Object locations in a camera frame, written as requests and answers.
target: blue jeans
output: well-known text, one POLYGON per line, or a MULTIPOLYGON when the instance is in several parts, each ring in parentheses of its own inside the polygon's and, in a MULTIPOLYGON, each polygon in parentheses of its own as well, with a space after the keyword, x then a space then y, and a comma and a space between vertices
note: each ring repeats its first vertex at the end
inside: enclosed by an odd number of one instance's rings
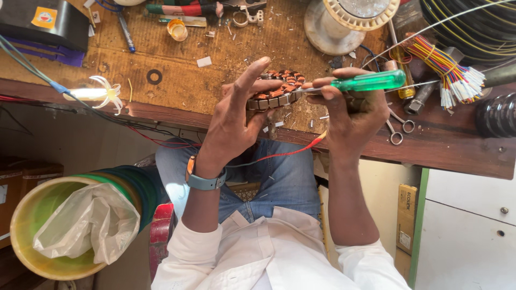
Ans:
MULTIPOLYGON (((172 138, 168 141, 179 141, 172 138)), ((303 146, 262 139, 253 160, 296 151, 303 146)), ((192 147, 170 149, 159 147, 156 164, 159 175, 178 219, 183 215, 190 187, 185 183, 186 165, 197 152, 192 147)), ((233 160, 230 164, 241 164, 233 160)), ((239 211, 249 222, 262 216, 272 217, 274 206, 290 208, 319 220, 320 200, 314 179, 314 163, 310 150, 288 156, 262 160, 253 165, 228 168, 227 181, 260 182, 260 189, 251 201, 242 201, 226 184, 220 188, 219 223, 239 211)))

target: purple object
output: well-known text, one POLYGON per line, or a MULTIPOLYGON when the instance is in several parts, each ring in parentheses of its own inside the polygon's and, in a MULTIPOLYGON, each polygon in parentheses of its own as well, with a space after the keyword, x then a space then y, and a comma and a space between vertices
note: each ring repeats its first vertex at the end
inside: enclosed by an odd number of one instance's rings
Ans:
POLYGON ((47 53, 43 53, 43 52, 37 52, 37 51, 29 50, 29 49, 24 49, 21 47, 16 47, 22 53, 35 55, 35 56, 47 58, 50 60, 57 60, 66 65, 74 66, 74 67, 78 67, 78 68, 82 67, 82 65, 83 65, 84 52, 73 51, 62 45, 48 46, 48 45, 44 45, 41 43, 35 43, 35 42, 31 42, 31 41, 26 41, 26 40, 19 40, 19 39, 10 38, 10 37, 4 37, 4 38, 7 39, 9 42, 27 45, 30 47, 34 47, 35 49, 45 50, 45 51, 49 51, 49 52, 52 52, 55 54, 47 54, 47 53))

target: watch strap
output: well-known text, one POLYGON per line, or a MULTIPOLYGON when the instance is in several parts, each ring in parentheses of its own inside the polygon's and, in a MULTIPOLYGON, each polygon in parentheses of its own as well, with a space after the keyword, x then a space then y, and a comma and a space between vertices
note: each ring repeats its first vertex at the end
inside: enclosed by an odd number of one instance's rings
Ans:
POLYGON ((200 190, 213 190, 220 188, 225 183, 225 178, 228 172, 226 168, 222 170, 222 175, 214 179, 204 179, 194 174, 190 175, 186 184, 190 187, 200 190))

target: blue pen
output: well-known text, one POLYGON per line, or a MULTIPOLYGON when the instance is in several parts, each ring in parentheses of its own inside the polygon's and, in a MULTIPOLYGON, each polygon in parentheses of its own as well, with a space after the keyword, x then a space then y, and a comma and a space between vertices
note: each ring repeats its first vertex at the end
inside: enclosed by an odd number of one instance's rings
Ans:
POLYGON ((118 20, 120 21, 120 25, 122 26, 122 31, 124 32, 125 40, 127 41, 127 46, 129 46, 129 51, 131 53, 136 52, 136 48, 134 47, 133 40, 131 39, 131 34, 129 33, 129 29, 127 28, 127 23, 125 22, 124 16, 122 12, 117 12, 118 20))

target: hand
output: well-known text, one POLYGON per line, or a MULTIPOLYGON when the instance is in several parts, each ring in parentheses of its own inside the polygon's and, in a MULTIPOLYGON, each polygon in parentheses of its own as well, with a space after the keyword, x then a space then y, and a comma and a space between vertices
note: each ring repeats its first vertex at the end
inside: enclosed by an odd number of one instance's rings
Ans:
MULTIPOLYGON (((333 71, 337 78, 351 78, 371 73, 358 68, 343 68, 333 71)), ((345 165, 358 165, 365 145, 389 118, 389 109, 383 90, 362 92, 340 92, 330 86, 335 77, 318 78, 313 83, 305 83, 303 88, 322 87, 322 96, 307 96, 312 104, 325 105, 330 115, 328 127, 328 147, 332 159, 345 165), (358 112, 348 113, 346 99, 350 96, 364 99, 358 112)))
POLYGON ((233 158, 251 147, 267 114, 256 113, 246 125, 246 102, 256 92, 276 90, 281 80, 256 80, 269 66, 270 58, 253 62, 233 84, 222 86, 222 100, 215 106, 212 121, 196 161, 196 175, 216 178, 233 158))

